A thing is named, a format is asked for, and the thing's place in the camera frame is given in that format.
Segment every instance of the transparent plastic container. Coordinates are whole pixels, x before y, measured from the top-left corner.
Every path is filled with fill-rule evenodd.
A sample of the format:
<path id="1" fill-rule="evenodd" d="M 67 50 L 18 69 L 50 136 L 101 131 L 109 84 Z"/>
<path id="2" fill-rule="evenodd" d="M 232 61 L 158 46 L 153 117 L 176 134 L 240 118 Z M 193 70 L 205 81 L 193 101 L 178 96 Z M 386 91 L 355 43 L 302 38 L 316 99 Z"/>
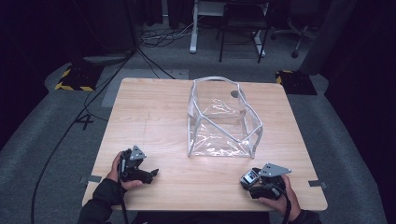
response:
<path id="1" fill-rule="evenodd" d="M 195 79 L 188 114 L 189 156 L 254 159 L 262 122 L 238 83 L 225 77 Z"/>

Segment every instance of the office chair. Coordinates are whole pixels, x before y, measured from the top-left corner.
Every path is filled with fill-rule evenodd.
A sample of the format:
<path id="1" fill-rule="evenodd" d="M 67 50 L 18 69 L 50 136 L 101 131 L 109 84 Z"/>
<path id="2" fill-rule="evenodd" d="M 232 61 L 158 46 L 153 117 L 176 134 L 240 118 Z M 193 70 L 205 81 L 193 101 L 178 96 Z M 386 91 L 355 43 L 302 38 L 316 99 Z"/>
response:
<path id="1" fill-rule="evenodd" d="M 265 40 L 268 35 L 268 30 L 271 26 L 268 24 L 268 21 L 265 17 L 265 8 L 264 4 L 269 0 L 228 0 L 224 5 L 224 12 L 222 17 L 222 22 L 220 29 L 218 31 L 218 35 L 216 39 L 219 38 L 219 33 L 222 33 L 221 36 L 221 49 L 219 62 L 221 63 L 222 52 L 225 44 L 246 44 L 246 43 L 225 43 L 225 34 L 229 31 L 236 32 L 250 32 L 251 40 L 254 42 L 254 38 L 257 34 L 259 34 L 260 30 L 265 30 L 265 34 L 262 39 L 262 47 L 259 53 L 258 63 L 262 59 L 262 52 L 265 45 Z"/>
<path id="2" fill-rule="evenodd" d="M 287 0 L 287 23 L 289 29 L 287 30 L 277 30 L 271 35 L 271 39 L 275 40 L 278 35 L 297 35 L 298 41 L 294 48 L 291 57 L 297 58 L 299 53 L 298 49 L 303 41 L 304 37 L 310 39 L 315 39 L 315 36 L 310 32 L 312 28 L 319 28 L 324 20 L 325 5 L 330 1 L 323 0 Z"/>

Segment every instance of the gray floor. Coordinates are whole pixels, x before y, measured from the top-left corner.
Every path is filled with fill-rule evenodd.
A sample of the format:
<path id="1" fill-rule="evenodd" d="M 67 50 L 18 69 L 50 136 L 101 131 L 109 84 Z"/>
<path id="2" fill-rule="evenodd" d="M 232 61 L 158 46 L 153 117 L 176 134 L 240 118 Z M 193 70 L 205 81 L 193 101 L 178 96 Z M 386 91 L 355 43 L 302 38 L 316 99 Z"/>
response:
<path id="1" fill-rule="evenodd" d="M 199 34 L 196 54 L 189 54 L 189 35 L 166 47 L 141 49 L 163 69 L 183 70 L 189 79 L 222 76 L 234 81 L 274 83 L 277 70 L 299 68 L 311 43 L 305 41 L 300 57 L 292 59 L 290 54 L 295 39 L 286 36 L 276 41 L 268 39 L 266 56 L 261 63 L 257 63 L 253 47 L 235 50 L 229 46 L 223 62 L 219 63 L 216 33 L 216 30 L 205 29 Z M 32 196 L 41 170 L 84 107 L 86 98 L 92 99 L 100 90 L 91 95 L 87 91 L 56 91 L 54 87 L 66 66 L 49 74 L 45 83 L 49 94 L 1 151 L 0 223 L 30 222 Z M 106 67 L 98 83 L 111 77 L 117 67 Z M 139 54 L 131 58 L 121 72 L 132 74 L 136 69 L 144 69 L 144 74 L 150 69 Z M 320 212 L 323 223 L 387 223 L 376 183 L 343 123 L 323 95 L 327 80 L 321 75 L 311 79 L 317 96 L 289 95 L 288 98 L 318 178 L 329 186 L 324 190 L 329 207 Z M 102 106 L 105 95 L 106 91 L 103 91 L 89 107 L 91 113 L 102 119 L 108 119 L 111 113 L 111 107 Z M 80 179 L 91 173 L 106 129 L 105 120 L 93 119 L 94 123 L 85 131 L 82 124 L 70 126 L 49 161 L 35 198 L 35 223 L 77 221 L 85 191 Z M 114 223 L 121 223 L 120 212 L 113 215 Z M 271 213 L 271 219 L 273 223 L 281 222 L 275 212 Z"/>

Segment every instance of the desk leg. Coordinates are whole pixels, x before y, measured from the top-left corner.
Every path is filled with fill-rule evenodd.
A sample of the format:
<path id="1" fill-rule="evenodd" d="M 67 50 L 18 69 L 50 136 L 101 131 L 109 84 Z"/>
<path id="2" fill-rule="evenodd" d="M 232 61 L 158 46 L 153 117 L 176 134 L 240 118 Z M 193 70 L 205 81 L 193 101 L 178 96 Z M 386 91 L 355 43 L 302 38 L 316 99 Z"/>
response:
<path id="1" fill-rule="evenodd" d="M 259 31 L 256 36 L 254 37 L 254 43 L 256 44 L 257 52 L 260 53 L 260 50 L 262 49 L 262 41 L 260 40 L 260 33 L 262 31 Z M 262 50 L 262 58 L 265 57 L 265 49 Z"/>
<path id="2" fill-rule="evenodd" d="M 197 39 L 198 39 L 198 0 L 195 0 L 190 53 L 197 52 Z"/>

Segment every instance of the hand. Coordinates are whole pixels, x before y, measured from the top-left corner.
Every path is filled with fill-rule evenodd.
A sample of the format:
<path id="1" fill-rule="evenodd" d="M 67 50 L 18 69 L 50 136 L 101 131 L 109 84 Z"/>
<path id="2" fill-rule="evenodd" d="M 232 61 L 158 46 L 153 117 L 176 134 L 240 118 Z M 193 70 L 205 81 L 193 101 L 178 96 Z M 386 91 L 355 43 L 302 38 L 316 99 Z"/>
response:
<path id="1" fill-rule="evenodd" d="M 287 192 L 289 200 L 291 202 L 291 211 L 290 211 L 290 215 L 289 215 L 289 221 L 292 222 L 292 221 L 294 221 L 294 219 L 297 218 L 298 215 L 300 215 L 301 208 L 298 203 L 297 196 L 294 193 L 294 190 L 291 188 L 289 177 L 286 175 L 282 175 L 282 179 L 285 182 L 286 192 Z M 267 199 L 267 198 L 259 198 L 258 200 L 261 203 L 274 208 L 275 210 L 280 212 L 282 214 L 282 216 L 285 216 L 286 198 L 283 194 L 278 200 L 272 200 L 272 199 Z"/>
<path id="2" fill-rule="evenodd" d="M 106 176 L 106 178 L 112 179 L 116 182 L 119 182 L 119 172 L 117 171 L 117 169 L 118 169 L 119 163 L 120 163 L 120 155 L 121 155 L 121 152 L 119 152 L 119 154 L 117 154 L 116 158 L 113 161 L 113 164 L 111 165 L 111 171 Z M 130 190 L 132 188 L 143 185 L 143 182 L 140 180 L 133 180 L 133 181 L 128 181 L 128 182 L 121 181 L 121 185 L 126 190 Z"/>

